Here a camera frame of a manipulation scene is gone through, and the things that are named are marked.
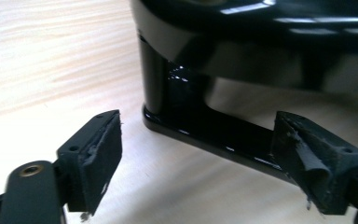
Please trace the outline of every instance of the black glossy plastic part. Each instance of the black glossy plastic part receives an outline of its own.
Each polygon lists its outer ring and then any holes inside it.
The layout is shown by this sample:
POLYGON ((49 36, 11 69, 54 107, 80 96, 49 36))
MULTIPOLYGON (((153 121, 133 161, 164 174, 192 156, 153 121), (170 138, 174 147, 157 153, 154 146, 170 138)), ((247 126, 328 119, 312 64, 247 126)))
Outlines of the black glossy plastic part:
POLYGON ((278 112, 271 154, 321 213, 346 213, 346 190, 358 175, 357 147, 309 119, 278 112))
POLYGON ((121 160, 120 125, 118 110, 102 113, 58 149, 58 164, 70 174, 70 211, 97 210, 121 160))
POLYGON ((33 161, 8 178, 0 224, 52 224, 64 221, 53 166, 33 161))
POLYGON ((358 91, 358 1, 131 0, 131 5, 139 34, 152 49, 199 74, 358 91))
POLYGON ((358 90, 358 1, 131 0, 131 6, 145 125, 226 159, 291 181, 271 158, 272 131, 205 104, 215 77, 358 90))

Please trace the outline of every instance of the glossy black surface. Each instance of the glossy black surface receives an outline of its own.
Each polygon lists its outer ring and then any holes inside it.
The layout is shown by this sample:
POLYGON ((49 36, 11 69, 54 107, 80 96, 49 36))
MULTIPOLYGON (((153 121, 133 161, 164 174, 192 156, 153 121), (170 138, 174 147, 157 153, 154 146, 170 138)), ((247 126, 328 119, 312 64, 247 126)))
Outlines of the glossy black surface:
POLYGON ((284 180, 272 131, 212 110, 215 77, 358 91, 358 1, 131 0, 145 125, 284 180))
POLYGON ((358 91, 358 1, 132 0, 140 35, 198 73, 358 91))

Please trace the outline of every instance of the wood grain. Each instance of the wood grain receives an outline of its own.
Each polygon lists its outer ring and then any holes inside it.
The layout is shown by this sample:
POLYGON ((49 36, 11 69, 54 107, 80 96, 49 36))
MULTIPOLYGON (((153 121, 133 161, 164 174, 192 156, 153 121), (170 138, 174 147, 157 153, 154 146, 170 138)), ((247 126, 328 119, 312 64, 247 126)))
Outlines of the wood grain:
MULTIPOLYGON (((358 146, 358 94, 223 79, 215 88, 227 91, 210 101, 219 110, 269 128, 265 111, 306 114, 358 146)), ((54 161, 92 116, 120 109, 123 159, 89 223, 351 223, 352 208, 345 217, 307 211, 297 187, 147 130, 143 101, 129 1, 0 1, 0 193, 13 169, 54 161)), ((80 223, 80 214, 67 217, 80 223)))

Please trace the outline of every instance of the screw hole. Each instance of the screw hole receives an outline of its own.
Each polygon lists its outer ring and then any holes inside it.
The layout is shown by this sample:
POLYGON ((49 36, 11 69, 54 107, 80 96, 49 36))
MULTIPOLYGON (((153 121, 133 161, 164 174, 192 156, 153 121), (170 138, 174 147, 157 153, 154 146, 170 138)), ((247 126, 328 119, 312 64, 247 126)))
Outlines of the screw hole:
POLYGON ((21 170, 20 176, 27 177, 31 175, 36 175, 40 173, 43 169, 43 166, 41 165, 31 165, 26 167, 25 169, 21 170))
POLYGON ((69 147, 69 150, 70 151, 78 151, 79 147, 77 147, 77 146, 69 147))

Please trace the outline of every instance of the light wood surface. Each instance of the light wood surface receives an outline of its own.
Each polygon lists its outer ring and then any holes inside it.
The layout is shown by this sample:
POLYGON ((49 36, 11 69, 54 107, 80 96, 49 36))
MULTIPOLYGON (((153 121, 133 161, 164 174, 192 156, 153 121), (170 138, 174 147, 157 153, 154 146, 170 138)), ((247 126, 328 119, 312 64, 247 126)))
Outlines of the light wood surface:
MULTIPOLYGON (((295 112, 358 146, 358 93, 230 80, 215 90, 219 110, 270 129, 276 110, 295 112)), ((149 131, 143 101, 129 1, 0 1, 0 194, 13 169, 55 161, 92 116, 120 109, 123 159, 88 223, 351 223, 353 208, 345 217, 308 211, 296 186, 149 131)))

